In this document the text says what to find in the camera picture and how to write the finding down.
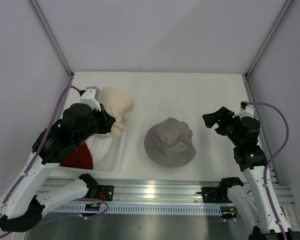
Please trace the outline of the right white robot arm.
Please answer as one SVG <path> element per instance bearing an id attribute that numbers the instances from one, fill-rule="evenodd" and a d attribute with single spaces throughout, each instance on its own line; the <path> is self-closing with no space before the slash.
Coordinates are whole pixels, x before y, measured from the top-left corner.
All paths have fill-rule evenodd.
<path id="1" fill-rule="evenodd" d="M 252 229 L 250 240 L 300 240 L 283 214 L 272 182 L 266 155 L 259 146 L 260 122 L 251 103 L 242 102 L 240 112 L 221 107 L 202 116 L 205 126 L 226 136 L 234 144 L 233 156 L 247 180 L 252 196 L 238 177 L 223 178 L 216 194 L 223 202 L 232 202 L 244 222 Z"/>

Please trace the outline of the dark red bucket hat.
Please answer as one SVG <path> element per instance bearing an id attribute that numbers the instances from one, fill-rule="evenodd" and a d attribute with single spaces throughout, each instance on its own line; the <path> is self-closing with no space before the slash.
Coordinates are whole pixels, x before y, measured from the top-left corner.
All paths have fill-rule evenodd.
<path id="1" fill-rule="evenodd" d="M 60 164 L 61 167 L 76 168 L 76 169 L 93 169 L 93 158 L 86 143 L 77 147 L 74 153 L 66 157 Z"/>

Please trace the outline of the grey bucket hat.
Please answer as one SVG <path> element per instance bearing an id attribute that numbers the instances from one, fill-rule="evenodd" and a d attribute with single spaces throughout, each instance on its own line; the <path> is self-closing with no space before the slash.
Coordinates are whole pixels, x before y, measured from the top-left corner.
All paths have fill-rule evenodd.
<path id="1" fill-rule="evenodd" d="M 156 164 L 165 168 L 180 168 L 196 156 L 193 132 L 184 121 L 167 118 L 151 127 L 144 137 L 144 150 Z"/>

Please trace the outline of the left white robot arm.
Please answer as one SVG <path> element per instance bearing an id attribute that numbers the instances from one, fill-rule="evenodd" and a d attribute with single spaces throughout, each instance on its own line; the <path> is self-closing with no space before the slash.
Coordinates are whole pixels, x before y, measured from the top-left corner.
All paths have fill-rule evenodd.
<path id="1" fill-rule="evenodd" d="M 0 210 L 0 228 L 4 232 L 27 232 L 52 210 L 68 202 L 93 200 L 98 182 L 88 173 L 59 190 L 38 194 L 48 176 L 88 138 L 107 134 L 116 119 L 102 106 L 93 109 L 84 103 L 67 108 L 35 141 L 28 161 L 4 195 Z"/>

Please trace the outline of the beige bucket hat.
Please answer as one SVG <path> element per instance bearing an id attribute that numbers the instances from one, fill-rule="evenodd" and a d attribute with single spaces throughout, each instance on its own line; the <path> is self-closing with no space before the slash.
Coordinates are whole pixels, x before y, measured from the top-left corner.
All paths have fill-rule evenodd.
<path id="1" fill-rule="evenodd" d="M 99 96 L 99 102 L 103 104 L 105 111 L 115 118 L 111 132 L 107 134 L 95 134 L 94 137 L 106 139 L 120 136 L 128 124 L 135 103 L 126 91 L 116 87 L 104 87 Z"/>

